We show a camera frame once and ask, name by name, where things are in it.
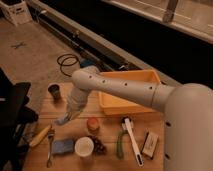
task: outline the metal cup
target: metal cup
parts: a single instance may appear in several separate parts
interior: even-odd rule
[[[61,99],[60,87],[58,84],[50,85],[48,91],[52,95],[54,101]]]

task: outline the small jar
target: small jar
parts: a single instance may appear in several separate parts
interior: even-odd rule
[[[91,134],[97,134],[100,129],[98,118],[90,117],[87,119],[87,128]]]

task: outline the small white container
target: small white container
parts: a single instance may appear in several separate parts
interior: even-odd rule
[[[15,26],[27,23],[32,20],[32,16],[25,1],[14,5],[7,5],[0,0],[0,7],[4,17]]]

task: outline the green object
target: green object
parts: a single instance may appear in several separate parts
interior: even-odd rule
[[[122,137],[123,135],[127,134],[127,130],[123,130],[119,132],[118,139],[117,139],[117,148],[116,148],[116,155],[119,159],[124,158],[123,146],[122,146]]]

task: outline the brush handle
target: brush handle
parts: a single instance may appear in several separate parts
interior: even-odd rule
[[[126,124],[126,129],[129,133],[129,136],[130,136],[130,139],[132,141],[132,148],[133,148],[133,151],[135,153],[135,157],[136,157],[136,160],[138,162],[138,165],[139,166],[143,166],[143,159],[142,159],[142,156],[140,154],[140,151],[139,151],[139,148],[138,148],[138,145],[135,141],[135,137],[132,133],[132,127],[131,127],[131,123],[130,123],[130,120],[129,118],[125,118],[125,124]]]

